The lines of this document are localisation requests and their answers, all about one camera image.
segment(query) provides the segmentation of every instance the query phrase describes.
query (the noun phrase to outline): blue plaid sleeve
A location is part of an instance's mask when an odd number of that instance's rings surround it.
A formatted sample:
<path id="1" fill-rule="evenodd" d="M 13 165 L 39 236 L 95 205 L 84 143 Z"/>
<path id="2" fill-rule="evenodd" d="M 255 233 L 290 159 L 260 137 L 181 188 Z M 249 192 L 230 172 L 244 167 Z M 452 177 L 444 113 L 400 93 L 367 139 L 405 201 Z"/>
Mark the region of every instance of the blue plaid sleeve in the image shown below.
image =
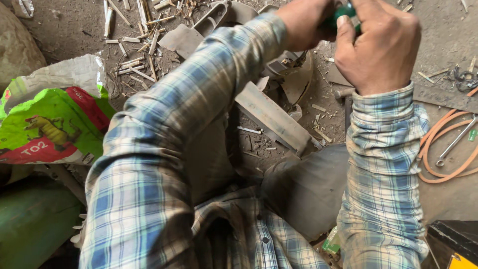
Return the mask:
<path id="1" fill-rule="evenodd" d="M 86 184 L 80 268 L 194 268 L 194 209 L 183 151 L 283 51 L 282 20 L 219 28 L 111 120 Z"/>
<path id="2" fill-rule="evenodd" d="M 353 95 L 347 188 L 337 218 L 344 268 L 419 268 L 428 247 L 415 158 L 428 130 L 413 82 L 384 94 Z"/>

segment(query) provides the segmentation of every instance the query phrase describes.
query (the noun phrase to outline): dinosaur graphic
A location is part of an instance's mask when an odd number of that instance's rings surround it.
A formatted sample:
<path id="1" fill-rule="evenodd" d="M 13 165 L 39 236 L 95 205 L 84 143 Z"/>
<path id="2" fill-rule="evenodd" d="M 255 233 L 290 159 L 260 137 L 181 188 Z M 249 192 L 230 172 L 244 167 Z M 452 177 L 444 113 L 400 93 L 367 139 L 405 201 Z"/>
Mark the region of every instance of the dinosaur graphic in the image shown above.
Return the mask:
<path id="1" fill-rule="evenodd" d="M 68 124 L 75 131 L 72 134 L 69 134 L 66 131 L 63 131 L 64 119 L 61 117 L 49 119 L 46 117 L 35 115 L 31 118 L 25 119 L 25 121 L 28 122 L 29 124 L 23 130 L 26 131 L 26 130 L 32 130 L 32 129 L 38 128 L 38 136 L 30 137 L 29 135 L 27 135 L 28 136 L 27 139 L 29 141 L 32 141 L 34 139 L 40 139 L 43 137 L 43 135 L 45 135 L 46 138 L 48 138 L 51 142 L 53 142 L 53 144 L 55 144 L 54 149 L 59 152 L 62 152 L 65 150 L 65 147 L 64 147 L 65 143 L 67 142 L 74 143 L 81 134 L 80 128 L 74 126 L 71 123 L 71 119 L 68 121 Z M 55 125 L 56 122 L 60 123 L 60 127 L 57 127 Z"/>

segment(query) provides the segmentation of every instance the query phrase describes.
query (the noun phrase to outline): shirt cuff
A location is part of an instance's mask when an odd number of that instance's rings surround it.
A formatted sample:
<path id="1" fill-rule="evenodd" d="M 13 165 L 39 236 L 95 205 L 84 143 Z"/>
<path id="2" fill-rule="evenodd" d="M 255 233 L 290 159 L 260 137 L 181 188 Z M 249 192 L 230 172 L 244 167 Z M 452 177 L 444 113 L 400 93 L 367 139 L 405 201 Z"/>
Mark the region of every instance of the shirt cuff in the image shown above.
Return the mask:
<path id="1" fill-rule="evenodd" d="M 413 116 L 413 81 L 398 90 L 361 96 L 352 94 L 354 121 L 360 125 L 389 125 Z"/>

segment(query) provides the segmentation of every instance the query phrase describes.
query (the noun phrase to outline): plastic bag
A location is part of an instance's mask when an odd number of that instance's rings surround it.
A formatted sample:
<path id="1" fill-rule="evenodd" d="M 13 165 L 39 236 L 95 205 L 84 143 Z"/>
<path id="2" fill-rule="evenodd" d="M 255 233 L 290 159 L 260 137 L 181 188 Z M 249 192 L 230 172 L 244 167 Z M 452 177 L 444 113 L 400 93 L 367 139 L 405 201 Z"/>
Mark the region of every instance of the plastic bag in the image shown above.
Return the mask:
<path id="1" fill-rule="evenodd" d="M 91 165 L 125 97 L 85 55 L 16 78 L 0 101 L 0 163 Z"/>

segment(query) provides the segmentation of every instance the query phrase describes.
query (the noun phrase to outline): wrench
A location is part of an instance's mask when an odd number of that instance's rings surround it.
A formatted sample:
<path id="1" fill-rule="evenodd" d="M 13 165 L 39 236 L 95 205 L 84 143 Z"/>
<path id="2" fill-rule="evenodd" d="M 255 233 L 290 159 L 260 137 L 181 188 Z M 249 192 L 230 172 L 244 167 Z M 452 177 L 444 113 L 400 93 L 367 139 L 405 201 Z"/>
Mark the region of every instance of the wrench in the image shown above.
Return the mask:
<path id="1" fill-rule="evenodd" d="M 477 122 L 478 118 L 476 117 L 476 114 L 473 114 L 473 120 L 468 124 L 468 126 L 460 133 L 460 135 L 446 148 L 446 150 L 440 155 L 438 158 L 438 161 L 436 162 L 436 166 L 443 166 L 445 164 L 444 158 L 445 156 L 450 152 L 450 150 L 460 141 L 462 137 L 464 137 L 468 131 L 475 125 Z"/>

